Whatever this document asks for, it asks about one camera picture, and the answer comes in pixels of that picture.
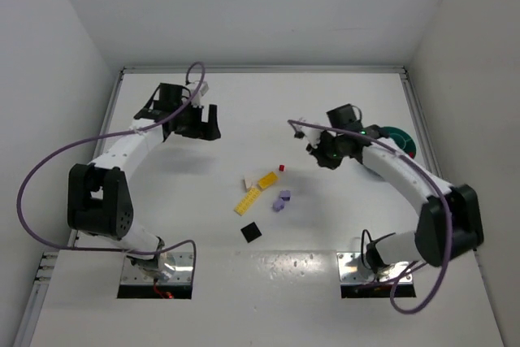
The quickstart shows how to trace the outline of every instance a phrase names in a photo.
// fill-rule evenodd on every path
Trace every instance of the purple lego piece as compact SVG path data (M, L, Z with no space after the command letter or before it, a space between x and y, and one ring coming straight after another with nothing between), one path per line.
M285 208L285 201L282 198L278 198L276 201L273 202L274 211L280 211L283 208Z
M282 198L284 201L290 201L291 192L289 190L282 190L279 192L279 197Z

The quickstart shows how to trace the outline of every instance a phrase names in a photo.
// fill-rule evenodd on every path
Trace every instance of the black square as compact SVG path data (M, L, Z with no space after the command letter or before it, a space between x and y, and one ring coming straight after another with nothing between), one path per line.
M241 231L248 243L258 239L262 235L256 223L250 223L247 227L243 227Z

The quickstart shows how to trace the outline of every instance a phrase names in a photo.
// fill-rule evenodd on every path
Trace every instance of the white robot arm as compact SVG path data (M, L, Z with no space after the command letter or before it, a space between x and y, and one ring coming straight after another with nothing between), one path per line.
M379 126L363 127L352 105L344 105L328 111L331 126L356 132L377 139L394 150L396 143ZM295 137L305 137L307 151L316 157L320 167L336 169L344 157L355 158L360 164L383 177L412 205L418 215L415 231L391 233L372 241L366 247L366 265L377 275L397 262L426 262L434 267L442 264L446 243L446 218L444 209L431 186L409 164L411 158L402 153L394 154L381 145L345 134L332 135L316 125L306 126L305 120L289 121L296 131ZM452 251L450 259L464 254L483 243L483 228L476 192L467 184L455 187L423 169L448 201L452 212Z
M187 87L161 83L145 106L134 116L130 130L104 154L89 164L76 164L69 172L67 221L71 228L100 236L128 251L154 252L164 243L147 232L134 218L128 181L148 153L172 133L213 141L220 138L217 106L209 106L208 121L202 122L201 97L208 90L203 82L196 97L179 115L163 126L146 128L168 117L182 105ZM128 255L143 271L159 271L157 255Z

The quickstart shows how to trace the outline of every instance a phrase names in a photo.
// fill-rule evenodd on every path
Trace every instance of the white small block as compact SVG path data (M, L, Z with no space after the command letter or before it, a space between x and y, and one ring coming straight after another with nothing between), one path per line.
M202 86L201 86L201 89L198 90L198 92L204 96L206 95L206 93L208 92L208 90L210 89L210 86L205 82L203 81L202 82Z
M244 185L245 189L249 191L254 186L254 180L253 178L249 176L244 176Z

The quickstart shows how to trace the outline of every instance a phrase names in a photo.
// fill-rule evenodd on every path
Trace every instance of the yellow lego brick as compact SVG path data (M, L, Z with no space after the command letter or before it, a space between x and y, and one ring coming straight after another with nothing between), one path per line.
M258 181L258 186L260 186L260 189L265 190L274 184L277 180L278 176L276 176L276 174L271 171Z
M247 192L245 197L236 205L235 212L239 215L244 215L244 213L253 205L253 202L260 196L261 191L256 187L252 187L250 191Z

